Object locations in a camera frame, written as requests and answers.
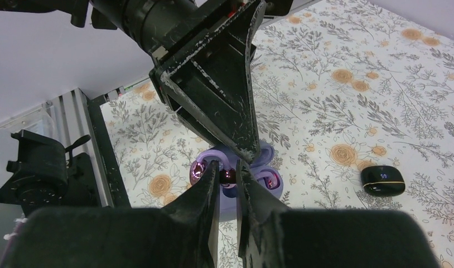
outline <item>wall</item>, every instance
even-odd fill
[[[371,1],[454,39],[454,0]],[[0,12],[0,121],[77,87],[94,98],[148,74],[150,58],[121,31],[69,21]]]

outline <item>table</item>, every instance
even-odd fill
[[[454,267],[454,41],[366,1],[326,0],[254,43],[258,128],[277,150],[281,201],[403,210]],[[208,144],[150,82],[102,111],[133,207],[161,207],[190,187],[189,164]],[[397,167],[406,192],[364,193],[359,171],[370,165]],[[235,232],[235,221],[220,225],[219,267],[240,266]]]

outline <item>floral tablecloth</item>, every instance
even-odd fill
[[[324,0],[254,43],[258,128],[277,149],[281,201],[403,210],[454,267],[454,41],[366,1]],[[102,111],[133,207],[161,207],[190,187],[189,164],[208,144],[150,82]],[[404,194],[363,192],[359,171],[377,164],[401,171]],[[220,225],[219,267],[241,266],[235,232],[235,221]]]

